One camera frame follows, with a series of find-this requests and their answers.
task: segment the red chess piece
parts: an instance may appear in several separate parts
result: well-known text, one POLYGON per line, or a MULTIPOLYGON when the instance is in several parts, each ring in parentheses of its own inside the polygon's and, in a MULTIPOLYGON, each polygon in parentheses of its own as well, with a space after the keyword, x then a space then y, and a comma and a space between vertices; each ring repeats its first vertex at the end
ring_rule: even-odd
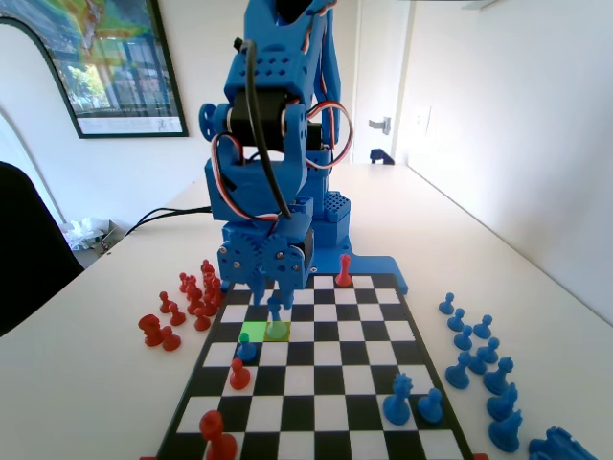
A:
POLYGON ((352 277, 349 276, 349 264, 352 257, 349 254, 341 256, 341 272, 336 275, 336 284, 341 288, 346 288, 352 285, 352 277))
POLYGON ((179 307, 174 302, 170 302, 169 310, 172 313, 172 318, 170 319, 170 323, 173 326, 179 326, 185 323, 185 313, 182 311, 179 311, 179 307))
POLYGON ((210 410, 200 419, 200 433, 211 443, 207 449, 206 460, 235 460, 237 440, 229 433, 223 432, 223 419, 217 410, 210 410))
POLYGON ((195 315, 197 319, 193 323, 193 326, 197 331, 206 331, 211 327, 211 320, 207 318, 205 309, 196 309, 195 315))
POLYGON ((239 357, 232 360, 232 375, 230 376, 230 385, 235 390, 242 390, 249 384, 251 373, 249 369, 242 367, 242 361, 239 357))
POLYGON ((170 313, 169 305, 169 295, 163 290, 160 292, 160 299, 162 300, 162 306, 160 307, 160 311, 162 313, 170 313))
POLYGON ((145 333, 145 344, 148 347, 156 347, 164 340, 160 320, 154 314, 143 316, 138 322, 138 327, 145 333))

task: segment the black square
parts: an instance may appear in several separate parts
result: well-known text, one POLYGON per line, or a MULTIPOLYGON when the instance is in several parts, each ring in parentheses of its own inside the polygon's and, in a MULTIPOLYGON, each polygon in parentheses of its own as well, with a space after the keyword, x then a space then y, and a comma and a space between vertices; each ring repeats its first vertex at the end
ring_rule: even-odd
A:
POLYGON ((238 342, 242 323, 222 323, 216 325, 215 342, 238 342))
POLYGON ((378 304, 374 289, 356 289, 355 298, 358 304, 378 304))
POLYGON ((398 366, 371 366, 377 395, 392 395, 394 378, 400 373, 398 366))
POLYGON ((250 396, 222 396, 218 410, 223 417, 224 432, 244 431, 247 428, 250 408, 250 396))
POLYGON ((226 305, 249 305, 251 290, 228 290, 226 292, 226 305))
POLYGON ((315 366, 316 395, 344 395, 342 366, 315 366))
POLYGON ((409 404, 411 405, 411 413, 415 417, 415 425, 418 426, 418 429, 451 429, 449 427, 449 424, 447 423, 447 420, 444 417, 444 413, 443 413, 443 418, 437 424, 430 424, 429 422, 426 422, 421 417, 420 412, 418 411, 418 401, 421 398, 427 398, 427 396, 423 396, 423 395, 409 396, 409 404))
POLYGON ((392 348, 394 349, 394 355, 396 355, 396 362, 398 364, 424 364, 423 355, 418 347, 418 342, 404 341, 404 342, 392 342, 392 348))
POLYGON ((352 458, 352 442, 348 431, 315 432, 315 460, 352 458))
POLYGON ((315 323, 316 342, 337 342, 338 323, 336 321, 315 323))
POLYGON ((389 342, 390 336, 383 321, 362 321, 364 340, 367 342, 389 342))
POLYGON ((291 308, 292 321, 314 321, 315 306, 313 305, 294 305, 291 308))
POLYGON ((281 415, 281 431, 313 431, 315 429, 315 397, 285 396, 281 415))
POLYGON ((383 429, 376 395, 347 395, 349 430, 378 431, 383 429))
POLYGON ((366 343, 341 342, 341 362, 344 366, 367 366, 369 360, 366 343))
POLYGON ((288 366, 312 366, 315 364, 313 342, 289 342, 287 347, 288 366))
POLYGON ((258 307, 250 305, 245 313, 245 321, 266 321, 268 320, 268 305, 263 304, 258 307))
POLYGON ((385 321, 407 321, 408 311, 406 305, 402 304, 381 304, 381 314, 385 321))
POLYGON ((390 460, 426 460, 417 431, 386 431, 383 436, 390 460))
POLYGON ((254 396, 281 396, 285 388, 285 366, 259 367, 254 396))
POLYGON ((315 304, 335 304, 334 289, 315 289, 315 304))
POLYGON ((336 318, 338 321, 359 321, 360 312, 357 305, 337 305, 336 318))
POLYGON ((220 396, 230 367, 201 367, 193 373, 187 393, 190 396, 220 396))
POLYGON ((245 433, 240 460, 277 460, 279 433, 245 433))

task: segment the blue chess piece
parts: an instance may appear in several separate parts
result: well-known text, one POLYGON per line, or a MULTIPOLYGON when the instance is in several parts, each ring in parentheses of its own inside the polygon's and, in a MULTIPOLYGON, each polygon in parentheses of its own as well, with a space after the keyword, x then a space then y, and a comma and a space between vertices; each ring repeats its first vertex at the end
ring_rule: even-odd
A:
POLYGON ((488 350, 480 348, 477 350, 477 355, 472 356, 470 358, 470 364, 468 364, 468 369, 470 369, 475 374, 482 376, 487 370, 488 366, 484 362, 484 358, 488 354, 488 350))
POLYGON ((519 449, 517 432, 522 421, 521 410, 518 410, 513 412, 507 420, 492 422, 488 429, 489 439, 504 452, 515 452, 519 449))
POLYGON ((453 337, 453 343, 456 344, 460 350, 470 350, 472 347, 472 340, 470 340, 470 335, 472 334, 472 328, 470 326, 464 326, 462 332, 453 337))
POLYGON ((484 350, 488 352, 488 354, 484 358, 484 361, 487 364, 493 364, 494 362, 498 360, 498 354, 496 353, 496 349, 498 348, 498 346, 500 346, 500 340, 498 340, 496 337, 492 337, 489 340, 487 347, 479 348, 479 350, 483 348, 484 350))
POLYGON ((483 377, 483 383, 486 388, 494 395, 501 396, 509 384, 507 383, 507 374, 513 369, 513 361, 510 357, 500 358, 498 369, 493 372, 488 372, 483 377))
POLYGON ((491 316, 486 314, 481 320, 481 324, 477 324, 472 331, 479 338, 489 338, 491 336, 491 330, 489 325, 491 324, 491 316))
POLYGON ((452 292, 448 292, 447 295, 444 296, 444 302, 440 302, 439 304, 439 311, 441 313, 444 314, 451 314, 453 313, 453 305, 451 305, 451 302, 453 302, 453 293, 452 292))
POLYGON ((456 309, 456 315, 453 318, 447 319, 447 326, 451 331, 458 333, 464 328, 464 309, 456 309))
POLYGON ((398 374, 394 378, 394 396, 388 396, 383 400, 383 414, 394 425, 404 425, 411 417, 411 409, 406 399, 411 394, 413 382, 406 374, 398 374))
POLYGON ((492 396, 488 399, 488 412, 494 420, 502 422, 513 413, 513 406, 517 401, 517 388, 511 383, 502 396, 492 396))
POLYGON ((458 356, 458 365, 447 367, 447 370, 444 371, 444 376, 451 385, 464 390, 468 387, 470 380, 468 379, 468 374, 466 373, 466 367, 470 363, 470 353, 469 352, 461 352, 458 356))
POLYGON ((237 357, 239 357, 243 363, 249 362, 256 357, 256 352, 258 350, 256 346, 249 341, 248 333, 242 333, 238 340, 240 341, 240 346, 238 347, 237 357))
POLYGON ((441 400, 443 395, 438 388, 431 388, 428 396, 418 400, 418 412, 421 417, 429 424, 437 424, 443 419, 441 400))

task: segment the white table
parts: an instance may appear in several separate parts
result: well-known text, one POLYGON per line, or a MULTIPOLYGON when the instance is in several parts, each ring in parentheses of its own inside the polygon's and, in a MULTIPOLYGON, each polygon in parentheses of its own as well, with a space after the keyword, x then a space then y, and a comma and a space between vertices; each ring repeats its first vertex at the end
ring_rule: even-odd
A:
MULTIPOLYGON (((474 452, 526 459, 530 439, 563 426, 598 458, 613 458, 613 328, 409 169, 341 167, 330 181, 352 199, 355 253, 393 255, 400 265, 441 376, 458 356, 437 309, 444 295, 456 294, 470 324, 493 316, 500 354, 515 363, 522 447, 507 455, 490 442, 490 394, 478 379, 459 391, 443 378, 474 452)), ((206 203, 200 180, 171 206, 206 203)), ((188 216, 142 227, 0 339, 0 457, 155 455, 206 334, 191 322, 176 328, 183 344, 169 354, 146 347, 137 323, 159 312, 161 290, 185 302, 178 274, 216 258, 221 225, 188 216)))

